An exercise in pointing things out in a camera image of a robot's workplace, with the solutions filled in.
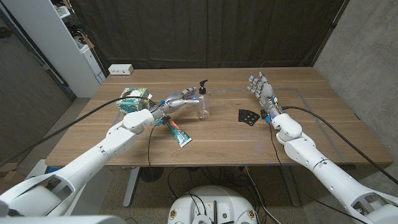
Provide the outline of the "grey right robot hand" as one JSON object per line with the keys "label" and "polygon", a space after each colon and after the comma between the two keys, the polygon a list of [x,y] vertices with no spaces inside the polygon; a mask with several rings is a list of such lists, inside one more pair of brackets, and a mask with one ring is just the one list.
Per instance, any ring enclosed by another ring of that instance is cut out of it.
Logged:
{"label": "grey right robot hand", "polygon": [[277,98],[272,85],[262,72],[259,72],[260,78],[249,77],[248,90],[259,100],[262,109],[274,119],[282,114],[282,109],[277,105]]}

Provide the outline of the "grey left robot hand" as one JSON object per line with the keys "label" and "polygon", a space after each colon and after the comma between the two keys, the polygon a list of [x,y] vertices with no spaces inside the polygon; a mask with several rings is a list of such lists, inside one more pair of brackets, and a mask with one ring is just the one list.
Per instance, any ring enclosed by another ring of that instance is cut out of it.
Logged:
{"label": "grey left robot hand", "polygon": [[163,103],[160,103],[154,109],[150,109],[152,116],[157,121],[162,119],[164,116],[177,111],[183,105],[198,104],[199,100],[195,98],[196,89],[196,87],[191,87],[170,95]]}

